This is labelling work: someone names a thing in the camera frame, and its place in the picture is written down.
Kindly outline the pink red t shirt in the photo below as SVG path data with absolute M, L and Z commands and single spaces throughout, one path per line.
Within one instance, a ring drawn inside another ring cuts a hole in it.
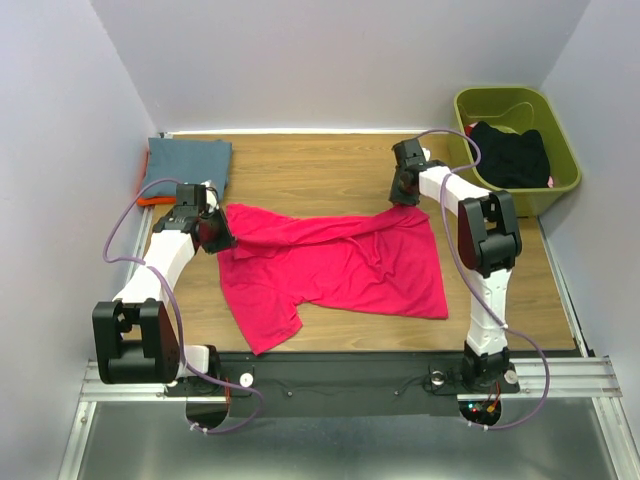
M 232 204 L 226 213 L 236 245 L 217 256 L 220 286 L 256 355 L 298 333 L 303 303 L 428 320 L 449 316 L 430 217 L 417 207 L 294 218 Z

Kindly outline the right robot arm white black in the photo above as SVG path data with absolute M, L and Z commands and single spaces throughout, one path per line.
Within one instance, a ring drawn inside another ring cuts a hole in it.
M 457 239 L 448 239 L 452 256 L 471 292 L 470 327 L 460 378 L 482 390 L 510 369 L 506 296 L 516 258 L 522 251 L 514 201 L 506 191 L 478 187 L 429 154 L 417 139 L 392 147 L 396 160 L 390 201 L 415 206 L 421 197 L 436 200 L 441 214 L 456 215 Z

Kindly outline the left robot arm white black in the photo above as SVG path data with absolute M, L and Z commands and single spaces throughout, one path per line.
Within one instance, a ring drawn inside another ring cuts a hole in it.
M 221 386 L 216 349 L 185 342 L 174 288 L 199 251 L 217 254 L 235 244 L 214 184 L 177 184 L 175 203 L 153 225 L 146 254 L 128 260 L 136 267 L 131 278 L 93 309 L 103 383 L 168 385 L 187 377 L 202 394 Z

